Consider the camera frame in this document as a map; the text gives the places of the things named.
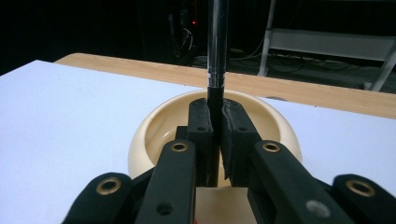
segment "cable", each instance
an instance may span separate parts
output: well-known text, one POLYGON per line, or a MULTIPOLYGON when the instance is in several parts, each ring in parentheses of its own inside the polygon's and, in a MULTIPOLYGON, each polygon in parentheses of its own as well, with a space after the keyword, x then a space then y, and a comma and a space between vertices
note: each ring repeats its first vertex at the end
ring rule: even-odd
POLYGON ((258 55, 254 55, 254 54, 257 52, 257 50, 260 49, 260 46, 262 45, 262 42, 264 41, 264 37, 265 37, 265 35, 262 37, 262 41, 260 41, 259 46, 253 51, 253 53, 251 53, 250 55, 248 55, 247 57, 244 57, 244 58, 231 58, 230 60, 233 60, 233 61, 236 61, 236 60, 245 60, 245 59, 250 59, 250 58, 256 58, 256 57, 262 55, 261 53, 258 54, 258 55))
POLYGON ((186 39, 184 40, 184 42, 183 42, 183 45, 182 46, 184 46, 185 44, 186 44, 186 41, 187 41, 187 39, 189 39, 189 37, 191 38, 191 41, 190 41, 190 46, 189 46, 189 50, 191 49, 191 47, 192 47, 192 32, 191 31, 189 31, 187 28, 184 28, 183 27, 183 30, 185 30, 185 31, 187 31, 187 37, 186 37, 186 39))

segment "black plastic part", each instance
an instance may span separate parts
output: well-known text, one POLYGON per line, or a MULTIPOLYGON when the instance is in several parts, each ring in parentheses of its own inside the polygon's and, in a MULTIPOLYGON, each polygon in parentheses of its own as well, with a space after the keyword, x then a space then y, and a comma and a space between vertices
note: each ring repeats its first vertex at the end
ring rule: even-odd
POLYGON ((224 100, 222 108, 221 155, 225 177, 233 187, 248 186, 248 153, 262 140, 244 107, 224 100))
MULTIPOLYGON (((256 192, 265 187, 266 195, 271 197, 276 208, 275 223, 353 223, 282 144, 260 141, 256 143, 250 159, 257 171, 257 176, 250 178, 259 179, 262 185, 249 187, 256 192)), ((254 215, 257 220, 266 216, 262 210, 254 215)))
POLYGON ((356 223, 396 223, 396 199, 359 175, 339 175, 331 194, 356 223))
POLYGON ((216 187, 219 179, 219 149, 213 144, 213 128, 206 99, 190 103, 187 139, 197 150, 197 187, 216 187))
POLYGON ((64 223, 131 223, 152 171, 134 180, 117 173, 99 175, 78 195, 64 223))
POLYGON ((163 147, 135 223, 193 223, 194 206, 195 145, 177 139, 163 147))

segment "screw hole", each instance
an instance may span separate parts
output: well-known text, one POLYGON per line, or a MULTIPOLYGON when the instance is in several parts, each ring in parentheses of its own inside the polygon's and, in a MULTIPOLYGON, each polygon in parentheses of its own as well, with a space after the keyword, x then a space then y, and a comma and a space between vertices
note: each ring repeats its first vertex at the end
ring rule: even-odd
POLYGON ((373 197, 375 196, 375 190, 369 184, 356 179, 351 179, 346 182, 346 186, 353 192, 363 196, 363 197, 373 197))
POLYGON ((280 147, 273 143, 264 143, 262 145, 262 148, 264 148, 265 150, 267 150, 269 152, 278 152, 280 150, 280 147))
POLYGON ((96 192, 100 195, 108 195, 116 192, 121 187, 121 182, 116 177, 109 177, 102 180, 96 186, 96 192))
POLYGON ((157 206, 157 213, 161 216, 168 216, 173 212, 173 205, 169 202, 161 202, 157 206))
POLYGON ((172 150, 175 152, 182 152, 187 150, 188 145, 184 143, 175 143, 171 146, 172 150))

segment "white paper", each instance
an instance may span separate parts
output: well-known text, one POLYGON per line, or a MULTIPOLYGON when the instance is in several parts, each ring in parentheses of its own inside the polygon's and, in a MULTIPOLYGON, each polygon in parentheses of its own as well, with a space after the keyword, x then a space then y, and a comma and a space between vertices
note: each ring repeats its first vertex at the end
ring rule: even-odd
MULTIPOLYGON (((0 77, 0 223, 60 223, 98 175, 127 174, 156 106, 198 88, 35 61, 0 77)), ((396 195, 396 120, 263 99, 289 121, 303 165, 329 184, 373 179, 396 195)))

